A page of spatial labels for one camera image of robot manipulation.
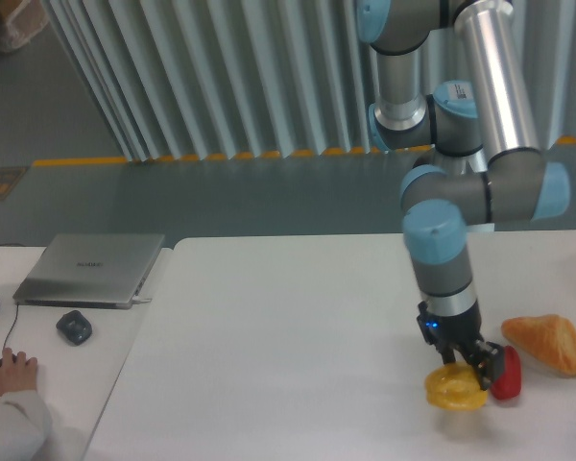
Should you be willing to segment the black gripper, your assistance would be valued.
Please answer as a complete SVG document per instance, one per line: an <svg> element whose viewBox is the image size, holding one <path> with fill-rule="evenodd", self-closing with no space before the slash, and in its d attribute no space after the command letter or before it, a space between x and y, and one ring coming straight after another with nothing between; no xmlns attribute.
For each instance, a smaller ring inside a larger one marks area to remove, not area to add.
<svg viewBox="0 0 576 461"><path fill-rule="evenodd" d="M418 305L417 323L427 345L433 346L445 365L456 362L455 352L473 366L482 390L488 390L505 371L504 348L485 342L480 333L479 303L458 315L440 316L429 311L426 302Z"/></svg>

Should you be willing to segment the grey sleeved forearm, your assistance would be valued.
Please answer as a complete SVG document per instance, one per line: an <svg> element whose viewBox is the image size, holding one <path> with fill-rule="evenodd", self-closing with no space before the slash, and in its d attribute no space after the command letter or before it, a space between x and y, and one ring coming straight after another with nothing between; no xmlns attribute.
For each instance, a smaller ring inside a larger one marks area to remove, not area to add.
<svg viewBox="0 0 576 461"><path fill-rule="evenodd" d="M37 391L0 397L0 460L31 460L52 432L49 408Z"/></svg>

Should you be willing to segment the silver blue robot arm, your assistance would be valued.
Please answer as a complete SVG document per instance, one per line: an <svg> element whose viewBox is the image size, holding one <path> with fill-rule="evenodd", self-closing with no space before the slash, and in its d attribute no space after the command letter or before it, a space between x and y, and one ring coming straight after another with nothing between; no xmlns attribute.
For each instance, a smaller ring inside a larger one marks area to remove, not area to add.
<svg viewBox="0 0 576 461"><path fill-rule="evenodd" d="M359 1L357 33L377 60L379 93L369 107L372 142L383 151L431 145L405 175L402 232L421 293L417 322L444 363L463 358L482 389L505 370L486 341L471 271L471 226L563 214L566 169L544 160L513 43L509 1ZM462 40L467 81L420 88L420 48L436 30Z"/></svg>

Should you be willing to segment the person's hand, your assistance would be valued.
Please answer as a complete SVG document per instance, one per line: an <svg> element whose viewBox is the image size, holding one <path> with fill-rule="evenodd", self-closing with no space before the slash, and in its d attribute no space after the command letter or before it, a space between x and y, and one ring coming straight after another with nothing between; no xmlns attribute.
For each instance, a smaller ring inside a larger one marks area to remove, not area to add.
<svg viewBox="0 0 576 461"><path fill-rule="evenodd" d="M2 350L0 358L0 398L8 393L37 390L38 361L25 352L14 354L11 348Z"/></svg>

